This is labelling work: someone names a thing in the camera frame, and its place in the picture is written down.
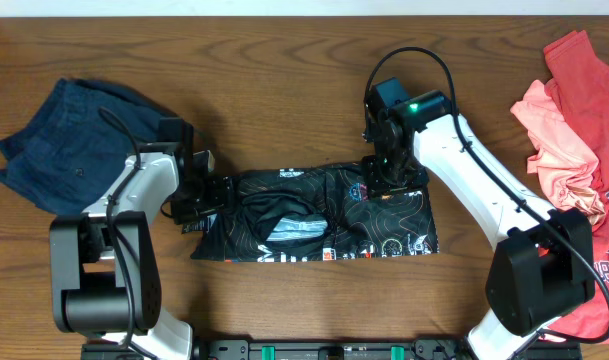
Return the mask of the black orange-patterned cycling jersey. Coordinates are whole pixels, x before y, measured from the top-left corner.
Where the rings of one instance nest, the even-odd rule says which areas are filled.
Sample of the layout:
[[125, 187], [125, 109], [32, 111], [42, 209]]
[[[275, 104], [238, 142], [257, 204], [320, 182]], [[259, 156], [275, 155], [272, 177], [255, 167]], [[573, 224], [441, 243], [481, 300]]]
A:
[[426, 188], [371, 198], [357, 163], [247, 172], [201, 223], [194, 260], [310, 262], [435, 254]]

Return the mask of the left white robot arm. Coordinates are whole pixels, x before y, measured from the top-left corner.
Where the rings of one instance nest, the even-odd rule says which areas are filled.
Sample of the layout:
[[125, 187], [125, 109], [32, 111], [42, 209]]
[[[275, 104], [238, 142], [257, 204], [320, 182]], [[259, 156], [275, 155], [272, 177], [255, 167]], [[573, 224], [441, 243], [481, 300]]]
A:
[[192, 326], [162, 305], [150, 226], [167, 201], [202, 195], [214, 167], [209, 150], [141, 144], [101, 197], [53, 220], [53, 318], [60, 331], [86, 337], [81, 358], [199, 358]]

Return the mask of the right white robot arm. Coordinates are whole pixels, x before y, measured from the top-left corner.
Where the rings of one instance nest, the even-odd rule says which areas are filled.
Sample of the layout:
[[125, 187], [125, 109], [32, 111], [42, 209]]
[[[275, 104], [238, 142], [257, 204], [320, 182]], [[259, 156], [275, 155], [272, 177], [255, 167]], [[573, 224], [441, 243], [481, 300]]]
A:
[[548, 326], [593, 299], [591, 225], [524, 187], [476, 138], [440, 91], [410, 97], [396, 82], [368, 90], [363, 161], [371, 198], [423, 187], [434, 173], [473, 216], [494, 255], [489, 311], [460, 341], [433, 341], [436, 359], [514, 359]]

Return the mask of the folded navy blue shorts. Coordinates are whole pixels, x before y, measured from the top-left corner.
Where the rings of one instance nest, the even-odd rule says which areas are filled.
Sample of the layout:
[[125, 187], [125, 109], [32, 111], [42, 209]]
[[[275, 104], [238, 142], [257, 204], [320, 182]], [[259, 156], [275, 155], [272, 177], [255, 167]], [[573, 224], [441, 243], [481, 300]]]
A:
[[7, 160], [0, 182], [36, 207], [75, 215], [100, 198], [138, 142], [153, 142], [161, 119], [175, 115], [112, 82], [60, 79], [19, 132], [0, 140]]

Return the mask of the light pink garment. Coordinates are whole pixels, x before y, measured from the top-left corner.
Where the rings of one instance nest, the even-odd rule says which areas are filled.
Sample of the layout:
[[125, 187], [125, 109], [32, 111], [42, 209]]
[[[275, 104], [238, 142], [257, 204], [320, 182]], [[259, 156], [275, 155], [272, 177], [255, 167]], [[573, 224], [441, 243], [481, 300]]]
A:
[[606, 210], [592, 188], [599, 160], [565, 121], [545, 84], [533, 81], [510, 112], [527, 130], [536, 153], [526, 169], [538, 176], [549, 202], [559, 210], [578, 209], [593, 227], [600, 226]]

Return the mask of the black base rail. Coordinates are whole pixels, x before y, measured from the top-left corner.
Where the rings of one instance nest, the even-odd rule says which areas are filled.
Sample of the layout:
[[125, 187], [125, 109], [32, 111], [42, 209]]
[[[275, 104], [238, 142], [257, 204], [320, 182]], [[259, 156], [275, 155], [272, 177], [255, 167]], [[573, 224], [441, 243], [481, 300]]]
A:
[[[82, 360], [145, 359], [132, 350], [100, 350], [99, 344], [85, 344]], [[306, 343], [248, 342], [220, 340], [201, 343], [188, 359], [203, 360], [455, 360], [478, 359], [463, 340], [419, 338], [407, 343]], [[537, 341], [508, 359], [582, 360], [578, 343]]]

